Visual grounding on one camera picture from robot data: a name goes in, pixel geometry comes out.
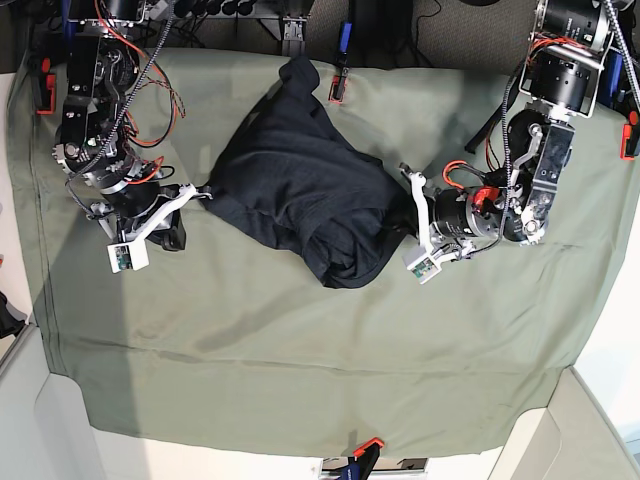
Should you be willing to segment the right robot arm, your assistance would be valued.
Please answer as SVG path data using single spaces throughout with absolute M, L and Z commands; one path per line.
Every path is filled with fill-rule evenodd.
M 63 9 L 64 21 L 78 29 L 69 39 L 68 90 L 53 156 L 65 171 L 66 189 L 84 181 L 101 195 L 101 201 L 88 204 L 70 194 L 86 218 L 101 223 L 118 244 L 141 239 L 170 252 L 186 247 L 177 203 L 182 189 L 163 182 L 174 170 L 162 157 L 141 155 L 168 135 L 142 139 L 130 108 L 144 87 L 155 85 L 168 95 L 169 129 L 186 110 L 157 62 L 158 50 L 137 46 L 128 32 L 159 15 L 163 27 L 156 46 L 162 48 L 175 19 L 191 6 L 189 1 L 71 1 Z

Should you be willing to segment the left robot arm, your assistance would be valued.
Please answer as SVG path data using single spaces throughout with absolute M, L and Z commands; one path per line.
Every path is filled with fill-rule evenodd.
M 628 1 L 540 1 L 524 59 L 501 105 L 467 143 L 472 153 L 502 131 L 504 160 L 483 172 L 464 160 L 442 169 L 445 188 L 408 165 L 417 213 L 416 246 L 404 257 L 422 280 L 447 262 L 471 259 L 502 241 L 533 245 L 544 236 L 559 178 L 572 153 L 574 117 L 593 114 L 609 51 L 618 47 L 630 90 L 639 84 L 620 14 Z

